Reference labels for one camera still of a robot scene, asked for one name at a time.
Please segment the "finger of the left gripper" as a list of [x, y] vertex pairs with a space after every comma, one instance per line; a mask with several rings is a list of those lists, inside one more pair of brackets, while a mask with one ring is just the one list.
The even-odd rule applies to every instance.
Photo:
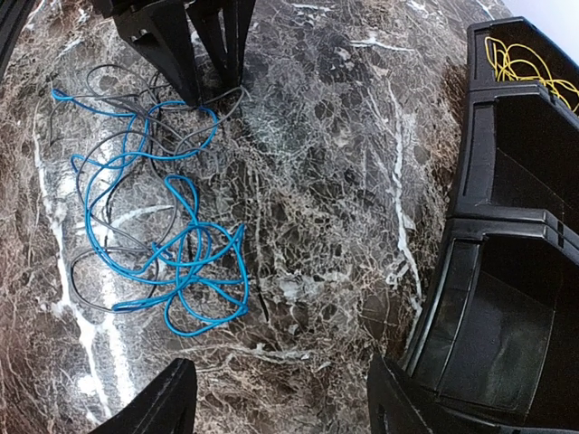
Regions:
[[242, 83], [245, 44], [255, 0], [198, 0], [185, 10], [223, 84]]
[[149, 1], [113, 16], [120, 38], [154, 66], [182, 100], [195, 106], [201, 91], [182, 1]]

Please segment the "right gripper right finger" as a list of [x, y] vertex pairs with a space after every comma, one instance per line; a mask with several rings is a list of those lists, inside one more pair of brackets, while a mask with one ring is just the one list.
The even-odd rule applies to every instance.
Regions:
[[366, 380], [372, 433], [496, 433], [446, 411], [397, 363], [373, 356]]

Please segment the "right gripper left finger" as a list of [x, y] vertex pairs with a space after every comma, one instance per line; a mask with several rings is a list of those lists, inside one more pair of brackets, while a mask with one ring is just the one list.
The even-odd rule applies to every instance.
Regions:
[[193, 361], [176, 358], [123, 410], [93, 434], [192, 434], [197, 378]]

